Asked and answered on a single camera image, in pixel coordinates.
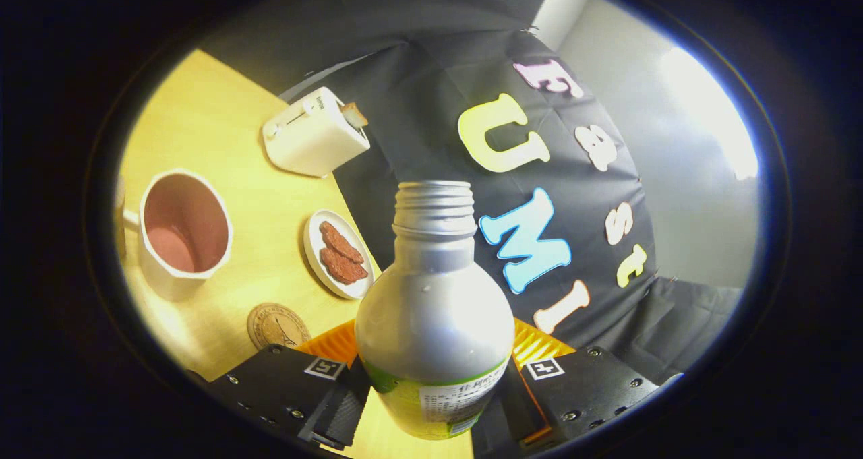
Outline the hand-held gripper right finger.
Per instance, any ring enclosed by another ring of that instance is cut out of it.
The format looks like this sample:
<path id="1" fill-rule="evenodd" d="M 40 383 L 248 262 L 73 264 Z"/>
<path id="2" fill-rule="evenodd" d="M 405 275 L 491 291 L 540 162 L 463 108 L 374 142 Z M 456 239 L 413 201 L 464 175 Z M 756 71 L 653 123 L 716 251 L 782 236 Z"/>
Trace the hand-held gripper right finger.
<path id="1" fill-rule="evenodd" d="M 606 348 L 576 350 L 520 319 L 514 329 L 499 396 L 509 432 L 524 452 L 579 440 L 661 390 Z"/>

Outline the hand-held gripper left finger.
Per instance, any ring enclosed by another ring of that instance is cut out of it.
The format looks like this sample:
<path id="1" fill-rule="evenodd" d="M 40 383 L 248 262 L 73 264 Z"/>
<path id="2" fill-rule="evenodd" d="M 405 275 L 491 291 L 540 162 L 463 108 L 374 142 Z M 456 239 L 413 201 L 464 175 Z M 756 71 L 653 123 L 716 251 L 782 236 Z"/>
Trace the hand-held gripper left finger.
<path id="1" fill-rule="evenodd" d="M 336 450 L 354 443 L 371 389 L 353 319 L 297 348 L 263 346 L 202 385 L 220 404 L 277 437 Z"/>

